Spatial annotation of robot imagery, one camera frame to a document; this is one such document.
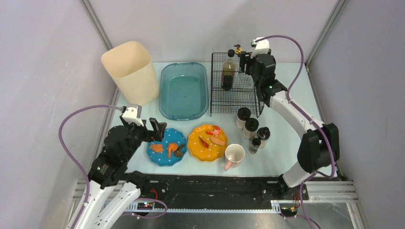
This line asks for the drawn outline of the clear glass bottle gold stopper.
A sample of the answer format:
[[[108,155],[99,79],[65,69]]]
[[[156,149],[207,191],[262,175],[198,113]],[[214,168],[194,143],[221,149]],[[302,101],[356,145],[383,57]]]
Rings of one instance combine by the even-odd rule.
[[[240,44],[234,45],[235,54],[239,57],[239,76],[241,88],[248,89],[252,87],[253,81],[250,75],[246,74],[247,52],[243,51]]]

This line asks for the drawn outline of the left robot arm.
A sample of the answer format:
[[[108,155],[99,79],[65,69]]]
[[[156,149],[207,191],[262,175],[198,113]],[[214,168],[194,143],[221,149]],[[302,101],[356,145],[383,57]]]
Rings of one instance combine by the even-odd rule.
[[[150,118],[152,130],[146,128],[146,120],[133,123],[122,119],[122,125],[112,127],[102,152],[93,161],[85,176],[88,183],[80,200],[81,207],[74,212],[68,229],[109,229],[125,209],[149,190],[149,179],[142,173],[132,172],[121,190],[104,206],[105,201],[118,185],[128,168],[128,162],[143,142],[162,141],[167,124]]]

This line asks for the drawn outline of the black wire rack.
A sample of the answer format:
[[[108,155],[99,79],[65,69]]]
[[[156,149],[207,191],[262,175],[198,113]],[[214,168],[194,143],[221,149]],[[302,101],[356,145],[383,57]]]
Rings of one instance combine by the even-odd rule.
[[[237,55],[234,56],[236,72],[233,87],[229,91],[221,88],[222,69],[226,57],[226,52],[213,52],[211,55],[210,114],[236,114],[239,108],[247,107],[252,116],[259,117],[263,112],[264,103],[257,98],[254,83],[248,89],[241,88]]]

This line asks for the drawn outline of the dark sauce bottle red label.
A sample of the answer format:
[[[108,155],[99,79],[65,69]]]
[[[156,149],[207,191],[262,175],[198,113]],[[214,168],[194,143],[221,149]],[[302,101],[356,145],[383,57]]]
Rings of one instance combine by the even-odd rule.
[[[223,63],[221,88],[229,91],[233,87],[234,75],[236,72],[236,64],[234,61],[235,50],[229,49],[226,60]]]

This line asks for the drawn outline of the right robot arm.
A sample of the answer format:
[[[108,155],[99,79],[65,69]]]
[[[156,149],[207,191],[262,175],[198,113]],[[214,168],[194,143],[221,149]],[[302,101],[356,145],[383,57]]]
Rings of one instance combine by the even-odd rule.
[[[276,79],[276,60],[270,52],[242,51],[239,58],[240,72],[252,77],[258,100],[281,115],[301,139],[297,162],[278,178],[280,192],[301,185],[322,167],[331,166],[335,176],[340,159],[337,126],[317,120],[289,96],[287,87]]]

